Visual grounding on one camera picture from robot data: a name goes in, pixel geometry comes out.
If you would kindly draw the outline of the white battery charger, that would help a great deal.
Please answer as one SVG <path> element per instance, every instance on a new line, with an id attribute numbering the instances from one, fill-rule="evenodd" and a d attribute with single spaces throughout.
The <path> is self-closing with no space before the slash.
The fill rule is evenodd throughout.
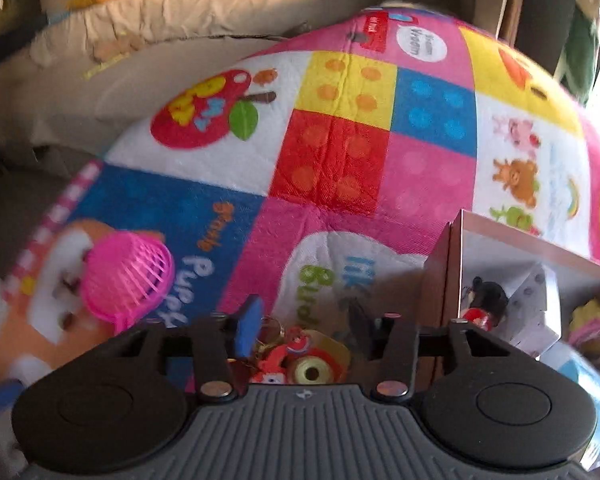
<path id="1" fill-rule="evenodd" d="M 531 269 L 509 298 L 494 334 L 535 359 L 562 338 L 559 288 L 551 268 L 538 263 Z"/>

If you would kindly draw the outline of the beige sofa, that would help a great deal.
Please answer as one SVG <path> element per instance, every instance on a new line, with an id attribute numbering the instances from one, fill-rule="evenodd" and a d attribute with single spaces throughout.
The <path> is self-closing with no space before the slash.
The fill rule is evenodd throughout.
<path id="1" fill-rule="evenodd" d="M 0 156 L 68 177 L 217 70 L 385 0 L 112 0 L 0 63 Z"/>

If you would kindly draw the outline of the red yellow keychain toy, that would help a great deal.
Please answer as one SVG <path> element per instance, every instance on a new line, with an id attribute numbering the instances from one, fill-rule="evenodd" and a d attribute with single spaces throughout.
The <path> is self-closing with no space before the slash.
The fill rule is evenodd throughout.
<path id="1" fill-rule="evenodd" d="M 319 386 L 347 378 L 351 352 L 317 330 L 283 328 L 266 316 L 250 355 L 230 358 L 228 364 L 240 388 L 247 384 Z"/>

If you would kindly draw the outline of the pink round toy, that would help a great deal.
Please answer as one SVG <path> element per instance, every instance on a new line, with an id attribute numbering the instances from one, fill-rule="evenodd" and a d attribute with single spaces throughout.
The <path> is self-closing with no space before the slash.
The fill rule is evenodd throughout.
<path id="1" fill-rule="evenodd" d="M 600 300 L 588 300 L 573 310 L 568 344 L 590 361 L 600 363 Z"/>

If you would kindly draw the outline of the colourful cartoon play mat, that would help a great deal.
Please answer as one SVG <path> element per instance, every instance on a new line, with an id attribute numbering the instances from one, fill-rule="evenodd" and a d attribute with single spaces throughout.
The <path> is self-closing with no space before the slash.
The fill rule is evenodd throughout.
<path id="1" fill-rule="evenodd" d="M 174 327 L 256 294 L 349 342 L 343 301 L 402 292 L 461 210 L 600 262 L 600 137 L 520 52 L 424 10 L 370 8 L 193 84 L 85 165 L 5 284 L 0 382 L 114 332 L 80 298 L 104 237 L 168 246 Z"/>

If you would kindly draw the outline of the pink plastic sieve toy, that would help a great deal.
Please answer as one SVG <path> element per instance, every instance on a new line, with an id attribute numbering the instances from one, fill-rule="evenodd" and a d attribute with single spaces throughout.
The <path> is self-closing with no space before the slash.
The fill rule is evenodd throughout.
<path id="1" fill-rule="evenodd" d="M 120 334 L 161 304 L 174 273 L 173 257 L 161 240 L 112 232 L 86 254 L 81 299 L 95 318 Z"/>

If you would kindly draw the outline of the pink cardboard box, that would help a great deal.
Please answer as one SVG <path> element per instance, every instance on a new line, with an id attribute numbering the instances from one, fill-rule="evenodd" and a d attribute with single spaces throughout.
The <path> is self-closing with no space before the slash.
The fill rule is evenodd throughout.
<path id="1" fill-rule="evenodd" d="M 492 332 L 564 372 L 592 394 L 598 423 L 581 464 L 600 467 L 600 372 L 571 349 L 573 311 L 600 302 L 600 264 L 542 238 L 462 210 L 443 229 L 424 265 L 416 310 L 422 325 L 442 326 L 469 307 L 472 282 L 504 289 L 504 318 Z"/>

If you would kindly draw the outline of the blue plastic bag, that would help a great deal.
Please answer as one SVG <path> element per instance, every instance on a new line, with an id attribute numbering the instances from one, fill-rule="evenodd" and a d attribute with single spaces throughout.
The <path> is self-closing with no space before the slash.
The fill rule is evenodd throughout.
<path id="1" fill-rule="evenodd" d="M 592 398 L 596 411 L 596 428 L 580 464 L 586 471 L 600 468 L 600 372 L 577 350 L 561 340 L 546 350 L 540 356 L 540 361 L 576 382 Z"/>

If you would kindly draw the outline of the green white cloth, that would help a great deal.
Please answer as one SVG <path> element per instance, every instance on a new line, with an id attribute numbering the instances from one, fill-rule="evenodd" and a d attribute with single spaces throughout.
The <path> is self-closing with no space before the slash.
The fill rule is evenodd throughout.
<path id="1" fill-rule="evenodd" d="M 600 53 L 600 0 L 574 0 L 569 32 L 554 78 L 581 105 L 588 102 Z"/>

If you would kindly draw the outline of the mickey mouse figure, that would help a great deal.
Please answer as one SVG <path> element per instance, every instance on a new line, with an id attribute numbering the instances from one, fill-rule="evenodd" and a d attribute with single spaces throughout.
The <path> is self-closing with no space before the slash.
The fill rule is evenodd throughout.
<path id="1" fill-rule="evenodd" d="M 498 326 L 506 315 L 509 303 L 509 298 L 500 284 L 485 281 L 480 276 L 472 279 L 466 299 L 468 307 L 462 311 L 462 318 L 487 332 Z"/>

